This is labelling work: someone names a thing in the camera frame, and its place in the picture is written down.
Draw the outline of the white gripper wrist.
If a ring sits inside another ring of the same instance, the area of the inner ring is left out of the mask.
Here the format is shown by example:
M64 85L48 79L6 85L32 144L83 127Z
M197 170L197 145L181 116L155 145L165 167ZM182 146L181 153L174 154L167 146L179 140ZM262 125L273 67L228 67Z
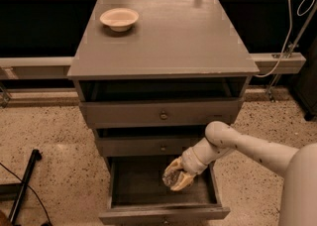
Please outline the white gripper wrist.
M187 186L191 185L194 181L194 176L202 174L207 169L198 157L195 155L192 147L185 150L181 157L174 159L164 172L168 170L179 170L180 176L178 183L175 187L172 187L172 191L181 191Z

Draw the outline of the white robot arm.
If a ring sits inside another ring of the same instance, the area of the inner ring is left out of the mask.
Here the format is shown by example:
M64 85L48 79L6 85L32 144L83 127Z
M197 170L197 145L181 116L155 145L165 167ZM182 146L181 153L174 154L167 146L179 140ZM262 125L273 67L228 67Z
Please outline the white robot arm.
M206 126L202 140L170 163L162 180L171 190L180 191L234 150L283 178L278 226L317 226L317 144L296 149L243 135L214 121Z

